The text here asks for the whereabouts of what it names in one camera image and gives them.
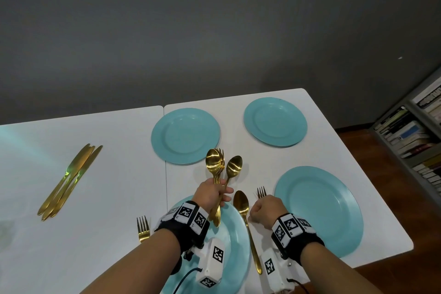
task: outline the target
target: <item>spoon handle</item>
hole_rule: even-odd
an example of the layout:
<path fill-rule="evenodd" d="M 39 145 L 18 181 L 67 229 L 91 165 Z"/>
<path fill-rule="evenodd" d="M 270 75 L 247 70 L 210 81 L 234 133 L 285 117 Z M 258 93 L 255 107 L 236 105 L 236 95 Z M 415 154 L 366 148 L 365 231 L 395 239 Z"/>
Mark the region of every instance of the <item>spoon handle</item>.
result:
<path fill-rule="evenodd" d="M 244 217 L 243 220 L 245 221 L 246 230 L 248 230 L 248 235 L 250 236 L 251 254 L 253 255 L 254 265 L 256 266 L 257 273 L 262 274 L 262 265 L 260 263 L 259 255 L 257 254 L 256 246 L 254 245 L 253 237 L 251 236 L 248 221 L 246 220 L 246 217 Z"/>
<path fill-rule="evenodd" d="M 225 188 L 227 188 L 227 185 L 228 185 L 229 181 L 230 181 L 230 177 L 227 178 L 227 181 L 225 182 L 225 185 L 223 186 L 224 190 L 225 190 Z M 208 220 L 209 221 L 212 221 L 216 217 L 216 212 L 218 211 L 218 207 L 219 207 L 221 201 L 222 201 L 222 194 L 218 197 L 218 201 L 216 202 L 216 206 L 214 206 L 211 209 L 210 214 L 208 215 Z"/>

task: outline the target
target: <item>bookshelf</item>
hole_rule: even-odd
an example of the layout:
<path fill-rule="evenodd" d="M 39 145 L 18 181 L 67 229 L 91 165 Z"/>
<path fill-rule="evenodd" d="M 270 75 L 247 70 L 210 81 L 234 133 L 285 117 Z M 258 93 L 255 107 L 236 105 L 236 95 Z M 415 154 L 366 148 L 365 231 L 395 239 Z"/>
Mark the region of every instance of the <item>bookshelf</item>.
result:
<path fill-rule="evenodd" d="M 393 107 L 391 107 L 385 114 L 383 114 L 370 128 L 370 131 L 376 136 L 376 138 L 383 143 L 390 154 L 396 158 L 400 166 L 414 178 L 414 180 L 420 185 L 426 195 L 438 206 L 438 213 L 441 214 L 441 195 L 440 192 L 435 189 L 435 187 L 425 178 L 422 177 L 417 171 L 413 169 L 416 165 L 423 163 L 436 155 L 441 154 L 441 125 L 435 120 L 429 113 L 421 109 L 416 103 L 412 101 L 418 94 L 425 90 L 429 85 L 435 82 L 441 77 L 441 67 L 434 71 L 427 79 L 425 79 L 420 85 L 418 85 L 414 90 L 397 102 Z M 411 114 L 414 115 L 416 120 L 420 122 L 427 130 L 430 130 L 434 136 L 436 136 L 440 141 L 438 144 L 428 148 L 425 151 L 418 153 L 411 158 L 401 158 L 397 151 L 392 147 L 392 145 L 387 141 L 383 135 L 381 135 L 378 130 L 375 130 L 380 122 L 394 113 L 398 108 L 404 106 Z"/>

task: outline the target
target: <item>black cable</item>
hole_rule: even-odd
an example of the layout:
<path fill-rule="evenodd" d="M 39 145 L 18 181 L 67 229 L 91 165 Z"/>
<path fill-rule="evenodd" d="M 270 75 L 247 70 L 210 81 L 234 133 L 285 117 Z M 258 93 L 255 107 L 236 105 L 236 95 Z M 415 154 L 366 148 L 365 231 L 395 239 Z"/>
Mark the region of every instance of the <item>black cable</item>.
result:
<path fill-rule="evenodd" d="M 199 267 L 195 267 L 194 269 L 191 269 L 190 271 L 188 271 L 187 274 L 185 274 L 184 277 L 183 277 L 183 278 L 181 279 L 181 281 L 179 282 L 179 284 L 178 284 L 178 286 L 176 287 L 176 289 L 175 289 L 175 291 L 173 292 L 173 294 L 176 294 L 176 292 L 177 292 L 178 289 L 179 289 L 179 286 L 182 285 L 182 282 L 184 282 L 185 278 L 186 278 L 191 272 L 193 272 L 193 271 L 199 271 L 199 272 L 201 272 L 202 269 L 200 269 Z"/>
<path fill-rule="evenodd" d="M 304 291 L 306 294 L 309 294 L 308 290 L 305 288 L 305 286 L 303 286 L 301 283 L 299 283 L 297 280 L 294 279 L 286 279 L 289 283 L 296 283 L 298 284 Z"/>

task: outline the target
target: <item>wooden floor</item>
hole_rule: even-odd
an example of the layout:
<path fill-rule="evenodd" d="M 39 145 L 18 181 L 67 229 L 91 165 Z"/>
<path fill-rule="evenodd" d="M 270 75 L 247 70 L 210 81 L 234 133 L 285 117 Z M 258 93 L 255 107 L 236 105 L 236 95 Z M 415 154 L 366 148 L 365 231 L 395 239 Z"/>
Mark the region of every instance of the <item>wooden floor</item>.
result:
<path fill-rule="evenodd" d="M 441 293 L 441 218 L 435 206 L 369 131 L 339 136 L 415 246 L 410 252 L 361 266 L 357 271 L 384 294 Z M 311 284 L 306 288 L 315 293 Z"/>

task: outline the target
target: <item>black wrist strap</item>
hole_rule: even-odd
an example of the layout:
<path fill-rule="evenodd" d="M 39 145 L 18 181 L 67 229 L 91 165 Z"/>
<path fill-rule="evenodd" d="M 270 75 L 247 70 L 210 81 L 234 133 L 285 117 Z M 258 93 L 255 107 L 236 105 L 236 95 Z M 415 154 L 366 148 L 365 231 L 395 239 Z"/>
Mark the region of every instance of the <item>black wrist strap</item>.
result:
<path fill-rule="evenodd" d="M 302 265 L 300 255 L 305 246 L 312 242 L 325 245 L 308 221 L 290 213 L 286 213 L 276 220 L 271 238 L 283 259 L 291 258 L 300 266 Z"/>
<path fill-rule="evenodd" d="M 204 239 L 210 226 L 207 218 L 208 213 L 196 202 L 186 201 L 181 206 L 170 209 L 160 219 L 156 230 L 170 230 L 178 239 L 182 254 L 193 246 L 200 249 L 204 246 Z"/>

